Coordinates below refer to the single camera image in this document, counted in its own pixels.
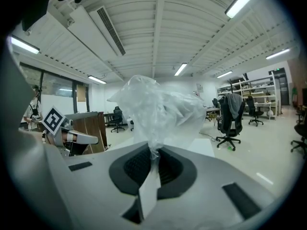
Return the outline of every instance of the clear plastic bag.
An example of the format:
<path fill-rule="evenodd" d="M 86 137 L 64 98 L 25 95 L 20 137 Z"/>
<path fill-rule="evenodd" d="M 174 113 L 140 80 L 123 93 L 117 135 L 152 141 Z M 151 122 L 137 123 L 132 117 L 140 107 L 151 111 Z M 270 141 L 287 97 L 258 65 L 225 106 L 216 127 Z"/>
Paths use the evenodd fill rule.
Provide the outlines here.
<path fill-rule="evenodd" d="M 187 148 L 206 117 L 203 100 L 193 94 L 167 91 L 155 80 L 133 76 L 108 99 L 134 122 L 135 141 L 147 140 L 152 159 L 165 143 Z"/>

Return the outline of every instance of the metal shelving unit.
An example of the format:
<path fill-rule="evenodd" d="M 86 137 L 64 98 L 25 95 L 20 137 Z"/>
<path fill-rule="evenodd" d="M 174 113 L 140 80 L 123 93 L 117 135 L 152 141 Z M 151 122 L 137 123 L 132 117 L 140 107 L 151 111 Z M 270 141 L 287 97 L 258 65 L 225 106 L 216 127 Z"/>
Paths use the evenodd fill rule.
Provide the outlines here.
<path fill-rule="evenodd" d="M 254 79 L 254 80 L 246 80 L 246 81 L 240 81 L 238 83 L 234 83 L 232 84 L 232 86 L 240 86 L 240 89 L 239 90 L 233 90 L 233 93 L 241 93 L 241 96 L 243 97 L 243 99 L 247 99 L 247 96 L 243 96 L 243 92 L 244 91 L 252 91 L 252 90 L 259 90 L 259 89 L 270 89 L 270 91 L 274 91 L 274 94 L 272 95 L 258 95 L 258 96 L 253 96 L 253 98 L 264 98 L 264 103 L 266 102 L 272 102 L 272 100 L 275 100 L 275 102 L 271 103 L 270 105 L 270 108 L 273 107 L 275 108 L 275 115 L 273 115 L 272 117 L 274 117 L 276 119 L 276 115 L 277 115 L 277 112 L 278 112 L 278 107 L 277 107 L 277 103 L 278 103 L 278 100 L 277 100 L 277 91 L 276 91 L 276 82 L 275 82 L 275 77 L 274 77 L 274 73 L 271 72 L 272 75 L 269 75 L 269 76 L 265 76 L 265 77 L 262 77 L 262 78 L 259 78 L 259 79 Z M 259 82 L 269 82 L 271 81 L 271 79 L 273 79 L 273 84 L 271 85 L 266 85 L 266 86 L 255 86 L 255 87 L 252 87 L 252 88 L 242 88 L 242 85 L 243 84 L 246 84 L 246 83 L 249 83 L 249 84 L 255 84 L 256 82 L 259 83 Z M 222 92 L 223 89 L 225 88 L 229 88 L 231 87 L 230 84 L 228 85 L 224 85 L 220 88 L 217 88 L 217 91 L 218 91 L 218 95 L 224 95 L 224 94 L 229 94 L 231 93 L 231 91 L 225 91 L 225 92 Z"/>

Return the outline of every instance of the black office chair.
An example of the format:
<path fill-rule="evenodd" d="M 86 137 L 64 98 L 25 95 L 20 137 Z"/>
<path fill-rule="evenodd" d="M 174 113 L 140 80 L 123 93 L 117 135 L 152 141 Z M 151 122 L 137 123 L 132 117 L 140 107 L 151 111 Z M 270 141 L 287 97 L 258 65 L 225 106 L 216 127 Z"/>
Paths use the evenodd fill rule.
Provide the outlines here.
<path fill-rule="evenodd" d="M 218 104 L 216 98 L 214 98 L 214 99 L 212 100 L 212 103 L 213 103 L 213 106 L 214 106 L 215 108 L 218 108 L 218 107 L 219 107 L 219 104 Z"/>
<path fill-rule="evenodd" d="M 242 115 L 243 115 L 243 111 L 244 111 L 244 107 L 245 107 L 245 103 L 242 102 L 240 109 L 238 111 L 238 117 L 236 117 L 236 119 L 234 119 L 232 117 L 232 114 L 230 112 L 229 109 L 229 105 L 228 105 L 228 100 L 227 97 L 224 99 L 224 101 L 220 101 L 220 108 L 221 108 L 221 112 L 222 112 L 222 118 L 217 118 L 217 129 L 220 130 L 223 134 L 226 134 L 224 137 L 217 137 L 216 140 L 220 141 L 221 139 L 223 139 L 223 141 L 221 141 L 219 144 L 217 144 L 217 148 L 225 143 L 225 142 L 229 142 L 233 148 L 232 151 L 236 150 L 235 145 L 233 144 L 233 141 L 238 141 L 239 144 L 241 143 L 241 141 L 239 139 L 234 139 L 233 137 L 236 137 L 237 135 L 239 135 L 239 133 L 242 130 Z M 235 122 L 235 129 L 231 129 L 231 124 L 232 122 Z"/>
<path fill-rule="evenodd" d="M 118 133 L 119 128 L 125 130 L 123 127 L 120 126 L 120 123 L 123 121 L 122 111 L 120 110 L 120 108 L 118 106 L 116 106 L 115 109 L 113 110 L 113 112 L 114 112 L 114 119 L 111 120 L 109 123 L 115 124 L 116 127 L 111 130 L 111 133 L 112 133 L 113 130 L 116 130 L 116 132 Z"/>
<path fill-rule="evenodd" d="M 251 119 L 248 122 L 248 124 L 250 124 L 252 122 L 255 122 L 256 123 L 256 127 L 258 126 L 258 123 L 262 123 L 262 125 L 263 125 L 263 122 L 259 121 L 258 118 L 259 118 L 259 116 L 264 114 L 264 112 L 256 110 L 253 97 L 252 96 L 248 96 L 248 99 L 246 100 L 246 103 L 248 104 L 249 115 L 255 118 L 255 119 Z"/>
<path fill-rule="evenodd" d="M 303 159 L 306 158 L 306 148 L 307 148 L 307 144 L 305 143 L 305 139 L 307 138 L 307 122 L 305 121 L 305 123 L 306 124 L 297 124 L 294 126 L 295 131 L 302 137 L 301 141 L 297 140 L 291 141 L 291 145 L 293 144 L 293 142 L 298 144 L 291 149 L 291 152 L 293 152 L 294 149 L 301 147 L 304 152 Z"/>

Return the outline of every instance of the ceiling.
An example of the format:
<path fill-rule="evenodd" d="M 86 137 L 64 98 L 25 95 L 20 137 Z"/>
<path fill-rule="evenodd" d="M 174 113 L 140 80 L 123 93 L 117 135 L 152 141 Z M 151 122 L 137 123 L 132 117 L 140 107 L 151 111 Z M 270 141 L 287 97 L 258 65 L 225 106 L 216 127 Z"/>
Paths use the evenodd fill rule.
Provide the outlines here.
<path fill-rule="evenodd" d="M 56 69 L 88 81 L 124 81 L 133 75 L 173 77 L 182 63 L 181 76 L 216 77 L 230 69 L 237 75 L 294 57 L 297 36 L 289 18 L 274 0 L 251 0 L 233 19 L 225 10 L 233 0 L 82 0 L 87 12 L 104 6 L 126 54 L 102 60 L 68 29 L 77 7 L 52 0 L 46 16 L 26 36 L 14 35 L 40 48 L 28 54 Z M 295 52 L 274 62 L 265 57 L 289 47 Z"/>

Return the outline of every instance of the floor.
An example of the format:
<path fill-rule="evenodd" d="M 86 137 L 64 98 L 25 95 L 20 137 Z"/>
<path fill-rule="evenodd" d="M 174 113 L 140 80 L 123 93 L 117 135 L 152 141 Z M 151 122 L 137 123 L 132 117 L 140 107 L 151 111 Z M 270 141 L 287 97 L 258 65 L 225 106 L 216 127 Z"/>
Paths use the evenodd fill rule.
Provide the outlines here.
<path fill-rule="evenodd" d="M 300 136 L 294 130 L 297 120 L 295 110 L 283 107 L 283 114 L 276 120 L 269 121 L 261 117 L 264 125 L 260 124 L 258 127 L 254 123 L 248 125 L 249 119 L 249 116 L 244 116 L 242 120 L 243 130 L 236 137 L 241 140 L 241 144 L 235 144 L 236 151 L 228 149 L 228 143 L 217 148 L 218 142 L 207 136 L 221 136 L 213 121 L 205 121 L 200 132 L 207 135 L 198 134 L 197 138 L 209 138 L 216 158 L 244 172 L 276 197 L 282 196 L 291 188 L 304 162 L 300 150 L 290 152 L 291 140 L 300 140 Z M 111 133 L 112 128 L 106 129 L 110 149 L 133 137 L 133 131 L 131 132 L 127 126 L 124 127 L 125 131 L 121 130 L 119 133 Z"/>

